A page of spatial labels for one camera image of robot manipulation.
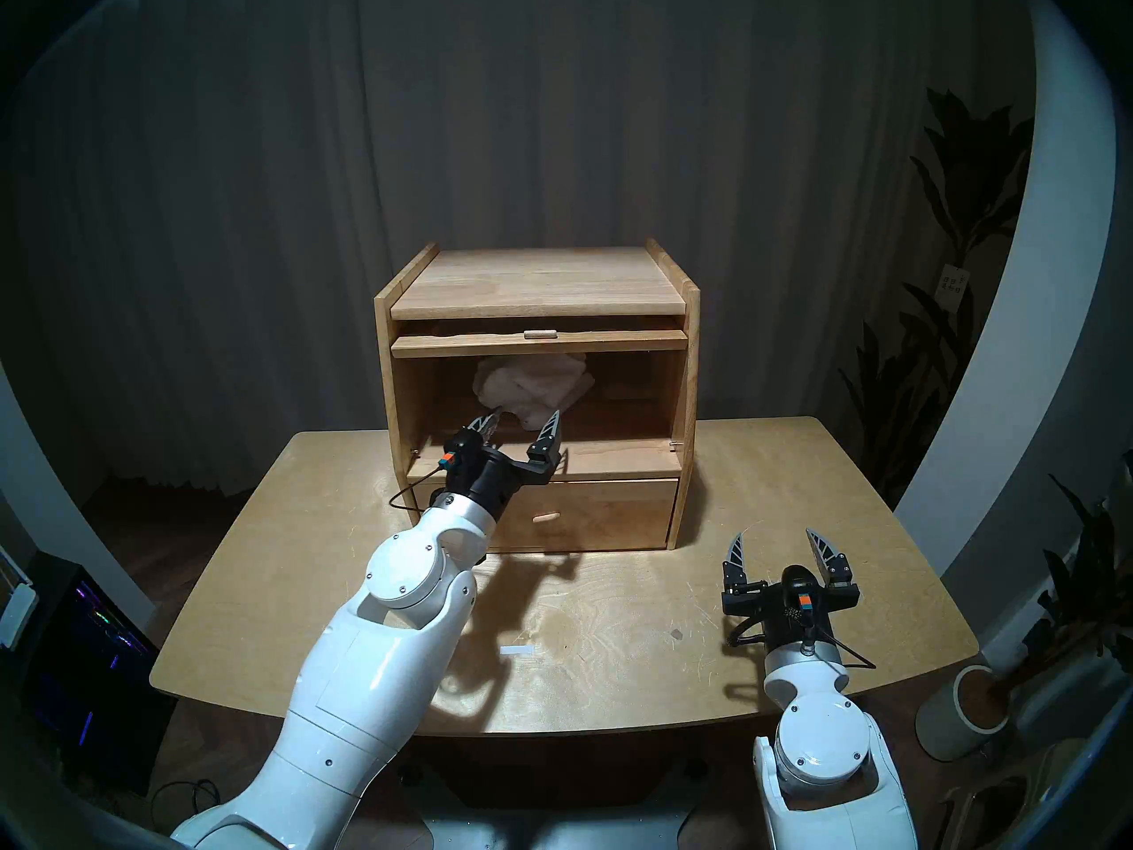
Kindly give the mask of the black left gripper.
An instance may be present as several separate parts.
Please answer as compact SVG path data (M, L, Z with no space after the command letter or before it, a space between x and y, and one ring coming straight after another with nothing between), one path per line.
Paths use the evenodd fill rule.
M489 447L502 413L502 407L483 413L450 437L450 493L467 498L493 518L502 517L521 488L550 484L562 456L559 409L542 426L523 461Z

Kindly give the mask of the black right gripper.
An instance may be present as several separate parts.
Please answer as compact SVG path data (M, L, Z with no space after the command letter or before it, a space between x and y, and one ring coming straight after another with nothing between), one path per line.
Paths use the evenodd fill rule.
M741 618L729 632L730 646L781 647L807 639L837 645L829 615L857 607L860 590L845 553L812 528L806 534L823 583L802 566L787 566L776 583L748 580L743 532L735 535L723 567L723 612Z

